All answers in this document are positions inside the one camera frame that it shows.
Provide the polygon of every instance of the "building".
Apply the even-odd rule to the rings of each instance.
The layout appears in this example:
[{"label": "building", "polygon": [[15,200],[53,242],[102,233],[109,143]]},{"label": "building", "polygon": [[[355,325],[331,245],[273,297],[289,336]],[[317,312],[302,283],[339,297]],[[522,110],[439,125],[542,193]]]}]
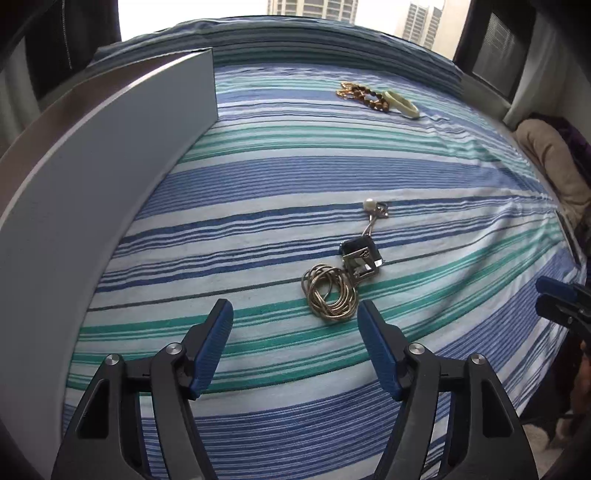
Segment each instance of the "building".
[{"label": "building", "polygon": [[394,35],[453,59],[470,0],[398,1]]},{"label": "building", "polygon": [[268,15],[296,15],[355,23],[359,0],[268,0]]}]

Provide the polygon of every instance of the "window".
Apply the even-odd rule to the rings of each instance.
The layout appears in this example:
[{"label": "window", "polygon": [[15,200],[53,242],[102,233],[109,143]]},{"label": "window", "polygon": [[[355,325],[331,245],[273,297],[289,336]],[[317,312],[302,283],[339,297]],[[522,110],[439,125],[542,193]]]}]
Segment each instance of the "window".
[{"label": "window", "polygon": [[525,45],[492,14],[472,73],[507,98],[521,74],[526,56]]},{"label": "window", "polygon": [[199,18],[265,13],[304,15],[403,37],[452,59],[471,2],[509,0],[118,0],[117,3],[123,40]]},{"label": "window", "polygon": [[453,61],[511,102],[525,66],[535,9],[526,0],[476,0]]}]

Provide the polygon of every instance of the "blue gripper pad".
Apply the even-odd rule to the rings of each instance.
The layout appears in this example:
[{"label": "blue gripper pad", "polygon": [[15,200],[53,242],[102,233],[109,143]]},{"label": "blue gripper pad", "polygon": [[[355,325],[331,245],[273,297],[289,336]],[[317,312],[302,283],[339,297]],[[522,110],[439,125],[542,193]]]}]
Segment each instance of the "blue gripper pad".
[{"label": "blue gripper pad", "polygon": [[357,309],[357,325],[375,373],[378,376],[379,384],[394,399],[400,399],[402,397],[402,388],[396,376],[396,360],[376,322],[384,322],[384,320],[381,317],[379,319],[374,318],[364,302],[361,302]]},{"label": "blue gripper pad", "polygon": [[535,282],[535,289],[540,294],[552,295],[568,303],[577,303],[577,291],[572,285],[550,277],[540,277]]},{"label": "blue gripper pad", "polygon": [[189,389],[196,397],[201,395],[212,382],[213,374],[232,330],[233,321],[234,309],[232,304],[226,301],[195,357],[194,377]]}]

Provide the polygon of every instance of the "square pendant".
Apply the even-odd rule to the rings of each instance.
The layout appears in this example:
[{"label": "square pendant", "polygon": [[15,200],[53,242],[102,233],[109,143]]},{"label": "square pendant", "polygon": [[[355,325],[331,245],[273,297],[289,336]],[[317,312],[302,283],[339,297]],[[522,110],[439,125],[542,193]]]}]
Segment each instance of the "square pendant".
[{"label": "square pendant", "polygon": [[340,245],[345,270],[354,284],[373,277],[384,263],[378,247],[369,235],[347,240]]}]

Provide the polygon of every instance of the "blue striped fabric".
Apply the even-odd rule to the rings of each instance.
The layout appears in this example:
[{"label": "blue striped fabric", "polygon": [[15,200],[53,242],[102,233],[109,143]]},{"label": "blue striped fabric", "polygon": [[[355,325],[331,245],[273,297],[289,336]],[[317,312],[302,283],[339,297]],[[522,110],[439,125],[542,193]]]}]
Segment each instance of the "blue striped fabric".
[{"label": "blue striped fabric", "polygon": [[[413,121],[338,98],[340,80],[395,88]],[[338,265],[367,197],[389,204],[385,260],[359,294],[440,355],[489,359],[521,411],[564,338],[534,309],[535,280],[581,281],[555,204],[528,161],[453,96],[388,73],[256,64],[216,69],[219,121],[138,213],[101,278],[68,377],[64,427],[108,353],[152,355],[218,297],[234,327],[192,404],[220,479],[368,477],[399,408],[375,378],[356,319],[327,324],[301,274]],[[165,478],[149,396],[152,474]],[[441,395],[426,475],[443,451]]]},{"label": "blue striped fabric", "polygon": [[181,23],[98,49],[89,73],[171,51],[212,48],[215,66],[305,62],[383,70],[461,96],[461,72],[414,43],[343,22],[304,17],[236,17]]}]

